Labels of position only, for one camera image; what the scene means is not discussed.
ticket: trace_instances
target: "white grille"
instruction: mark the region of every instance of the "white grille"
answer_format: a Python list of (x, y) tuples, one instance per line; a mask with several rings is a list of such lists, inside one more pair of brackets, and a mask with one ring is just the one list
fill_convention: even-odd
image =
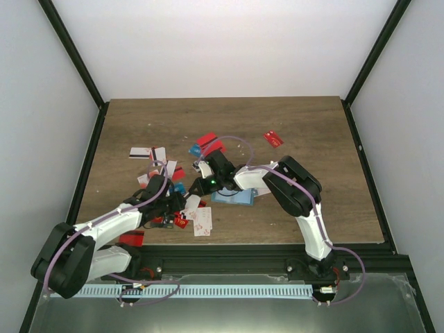
[[(126, 298), (161, 298), (176, 289), (174, 284), (154, 284), (143, 291), (129, 291)], [(120, 284), (86, 284), (74, 297), (116, 298), (122, 292)], [(172, 298), (281, 298), (311, 299), (311, 285), (279, 284), (181, 284)]]

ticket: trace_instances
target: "gray floor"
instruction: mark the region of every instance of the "gray floor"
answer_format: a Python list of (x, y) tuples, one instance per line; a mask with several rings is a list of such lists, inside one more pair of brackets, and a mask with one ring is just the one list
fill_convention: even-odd
[[(359, 281), (342, 282), (345, 297)], [(38, 307), (31, 332), (424, 332), (403, 276), (368, 274), (350, 302), (317, 307), (309, 300), (167, 300), (120, 308), (114, 299), (52, 298)]]

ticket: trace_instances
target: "white backdrop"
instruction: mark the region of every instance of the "white backdrop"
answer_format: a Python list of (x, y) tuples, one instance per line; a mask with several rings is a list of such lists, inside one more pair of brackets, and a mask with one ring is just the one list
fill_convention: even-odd
[(0, 1), (0, 332), (18, 332), (31, 266), (64, 222), (97, 107), (38, 1)]
[(103, 98), (340, 95), (395, 0), (55, 0)]
[(398, 250), (444, 332), (444, 2), (412, 1), (352, 111)]

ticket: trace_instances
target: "brown wood surface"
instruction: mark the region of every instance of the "brown wood surface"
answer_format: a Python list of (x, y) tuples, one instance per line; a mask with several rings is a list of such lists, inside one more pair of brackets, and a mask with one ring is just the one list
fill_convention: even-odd
[[(278, 148), (262, 137), (274, 130), (284, 140)], [(200, 136), (235, 135), (255, 149), (253, 165), (293, 156), (323, 186), (322, 212), (333, 242), (381, 242), (382, 233), (338, 97), (112, 100), (78, 215), (85, 222), (114, 209), (138, 188), (137, 177), (149, 160), (128, 158), (131, 147), (163, 146), (187, 174), (197, 173), (188, 149)], [(245, 163), (249, 150), (225, 140), (234, 165)], [(195, 237), (192, 222), (184, 229), (146, 230), (145, 244), (285, 244), (302, 243), (296, 220), (271, 194), (252, 207), (212, 203), (213, 230)]]

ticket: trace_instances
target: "wooden tabletop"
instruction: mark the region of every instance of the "wooden tabletop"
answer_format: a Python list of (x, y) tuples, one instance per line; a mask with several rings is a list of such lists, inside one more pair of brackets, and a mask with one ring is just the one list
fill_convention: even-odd
[[(273, 148), (263, 134), (274, 130), (284, 141)], [(116, 208), (139, 189), (137, 177), (149, 160), (128, 158), (131, 147), (165, 147), (187, 174), (188, 188), (198, 174), (188, 153), (209, 132), (234, 135), (255, 149), (253, 165), (290, 155), (322, 184), (322, 213), (333, 242), (382, 242), (383, 237), (339, 97), (112, 100), (78, 215), (78, 223)], [(249, 158), (241, 142), (225, 140), (234, 164)], [(145, 244), (302, 243), (296, 220), (271, 194), (253, 206), (213, 203), (209, 237), (185, 228), (145, 230)]]

